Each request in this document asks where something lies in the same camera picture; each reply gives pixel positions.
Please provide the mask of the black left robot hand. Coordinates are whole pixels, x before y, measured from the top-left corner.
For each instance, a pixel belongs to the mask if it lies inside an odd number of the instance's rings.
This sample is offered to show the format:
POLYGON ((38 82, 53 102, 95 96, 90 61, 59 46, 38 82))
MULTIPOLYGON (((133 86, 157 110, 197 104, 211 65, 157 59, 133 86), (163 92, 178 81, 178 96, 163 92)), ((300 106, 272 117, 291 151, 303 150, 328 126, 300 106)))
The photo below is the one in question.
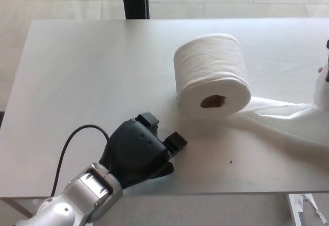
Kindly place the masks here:
POLYGON ((188 141, 178 132, 157 137, 159 120, 150 112, 124 121, 109 137, 99 163, 126 189, 174 172, 170 160, 188 141))

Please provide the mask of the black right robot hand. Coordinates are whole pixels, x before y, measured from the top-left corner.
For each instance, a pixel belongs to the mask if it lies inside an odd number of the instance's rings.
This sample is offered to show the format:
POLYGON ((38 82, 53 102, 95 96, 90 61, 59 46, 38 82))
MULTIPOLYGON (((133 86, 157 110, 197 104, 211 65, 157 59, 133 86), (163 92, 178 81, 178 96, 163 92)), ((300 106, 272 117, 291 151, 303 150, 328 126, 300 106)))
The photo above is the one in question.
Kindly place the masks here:
MULTIPOLYGON (((328 51, 329 51, 329 40, 327 40, 326 48, 327 48, 328 51)), ((326 75, 325 80, 326 80, 327 82, 329 82, 329 56, 328 56, 328 58, 327 58, 327 69, 328 69, 328 71, 327 71, 327 75, 326 75)))

